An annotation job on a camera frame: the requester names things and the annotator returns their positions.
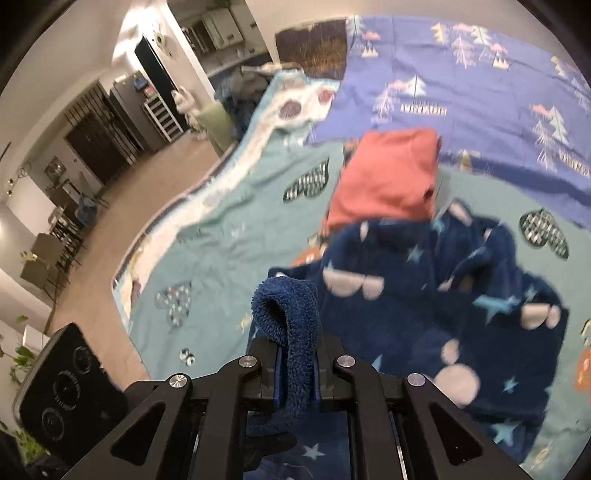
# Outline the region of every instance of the heart pattern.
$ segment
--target heart pattern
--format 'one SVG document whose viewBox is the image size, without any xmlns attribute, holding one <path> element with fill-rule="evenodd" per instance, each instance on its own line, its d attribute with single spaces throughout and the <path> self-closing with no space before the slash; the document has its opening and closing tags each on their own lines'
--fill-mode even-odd
<svg viewBox="0 0 591 480">
<path fill-rule="evenodd" d="M 297 100 L 286 101 L 279 110 L 279 117 L 283 120 L 297 117 L 301 113 L 301 103 Z"/>
<path fill-rule="evenodd" d="M 548 243 L 550 249 L 559 258 L 568 259 L 569 245 L 566 237 L 556 224 L 554 217 L 545 209 L 522 215 L 519 219 L 519 229 L 532 247 L 542 248 Z"/>
<path fill-rule="evenodd" d="M 160 310 L 168 310 L 166 321 L 172 328 L 180 327 L 191 309 L 191 282 L 177 283 L 159 291 L 154 303 Z"/>
<path fill-rule="evenodd" d="M 453 338 L 441 349 L 441 361 L 446 364 L 431 380 L 447 398 L 463 408 L 474 401 L 480 391 L 480 378 L 469 366 L 457 363 L 460 342 Z"/>
<path fill-rule="evenodd" d="M 384 278 L 337 270 L 329 263 L 322 271 L 326 288 L 336 297 L 350 297 L 359 289 L 366 300 L 377 299 L 384 290 Z"/>
<path fill-rule="evenodd" d="M 521 307 L 521 326 L 526 330 L 534 330 L 545 323 L 549 329 L 553 329 L 560 322 L 560 316 L 558 305 L 527 303 Z"/>
<path fill-rule="evenodd" d="M 178 357 L 183 361 L 188 367 L 195 363 L 195 355 L 191 353 L 191 350 L 188 348 L 183 348 L 178 355 Z"/>
<path fill-rule="evenodd" d="M 283 202 L 293 202 L 300 195 L 308 198 L 317 197 L 322 193 L 329 181 L 329 158 L 309 172 L 304 173 L 292 183 L 283 194 Z"/>
<path fill-rule="evenodd" d="M 131 281 L 131 308 L 134 307 L 134 305 L 137 303 L 137 301 L 139 300 L 139 296 L 142 294 L 142 284 L 139 282 L 139 280 L 132 280 Z"/>
</svg>

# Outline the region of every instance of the wooden floor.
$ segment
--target wooden floor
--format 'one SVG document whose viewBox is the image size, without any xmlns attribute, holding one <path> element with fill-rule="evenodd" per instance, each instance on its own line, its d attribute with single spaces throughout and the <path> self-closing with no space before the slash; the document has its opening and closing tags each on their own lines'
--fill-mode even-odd
<svg viewBox="0 0 591 480">
<path fill-rule="evenodd" d="M 148 378 L 127 337 L 111 281 L 128 248 L 170 199 L 197 184 L 217 161 L 208 141 L 186 134 L 130 168 L 104 195 L 111 208 L 100 213 L 59 297 L 48 334 L 77 323 L 111 378 L 121 388 Z"/>
</svg>

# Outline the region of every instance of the door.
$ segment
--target door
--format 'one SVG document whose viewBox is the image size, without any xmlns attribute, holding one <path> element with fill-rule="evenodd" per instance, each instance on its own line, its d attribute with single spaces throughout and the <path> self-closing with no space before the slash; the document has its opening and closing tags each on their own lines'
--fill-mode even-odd
<svg viewBox="0 0 591 480">
<path fill-rule="evenodd" d="M 103 184 L 129 166 L 93 113 L 80 120 L 65 140 Z"/>
</svg>

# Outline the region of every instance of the silver screw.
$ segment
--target silver screw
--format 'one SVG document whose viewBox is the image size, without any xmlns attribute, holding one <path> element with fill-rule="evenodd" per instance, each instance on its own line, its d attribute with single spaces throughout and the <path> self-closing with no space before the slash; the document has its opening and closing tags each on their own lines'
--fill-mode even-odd
<svg viewBox="0 0 591 480">
<path fill-rule="evenodd" d="M 176 374 L 170 377 L 168 383 L 173 388 L 182 388 L 187 384 L 187 377 L 183 374 Z"/>
<path fill-rule="evenodd" d="M 355 358 L 350 355 L 341 355 L 336 362 L 342 367 L 349 368 L 355 364 Z"/>
<path fill-rule="evenodd" d="M 425 384 L 425 377 L 421 374 L 410 374 L 407 380 L 413 387 L 422 387 Z"/>
<path fill-rule="evenodd" d="M 245 355 L 238 361 L 238 365 L 244 368 L 254 367 L 256 365 L 256 357 L 252 355 Z"/>
</svg>

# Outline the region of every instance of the kitchen cabinet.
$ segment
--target kitchen cabinet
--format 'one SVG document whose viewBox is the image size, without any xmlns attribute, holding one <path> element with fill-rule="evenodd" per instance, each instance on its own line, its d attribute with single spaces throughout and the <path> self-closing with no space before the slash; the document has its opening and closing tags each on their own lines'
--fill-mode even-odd
<svg viewBox="0 0 591 480">
<path fill-rule="evenodd" d="M 256 51 L 266 51 L 267 46 L 248 5 L 246 3 L 232 4 L 230 10 L 232 10 L 232 15 L 234 15 L 238 28 L 244 36 L 246 46 L 252 47 Z"/>
<path fill-rule="evenodd" d="M 203 24 L 218 50 L 243 41 L 242 34 L 227 8 L 204 13 L 202 18 Z"/>
</svg>

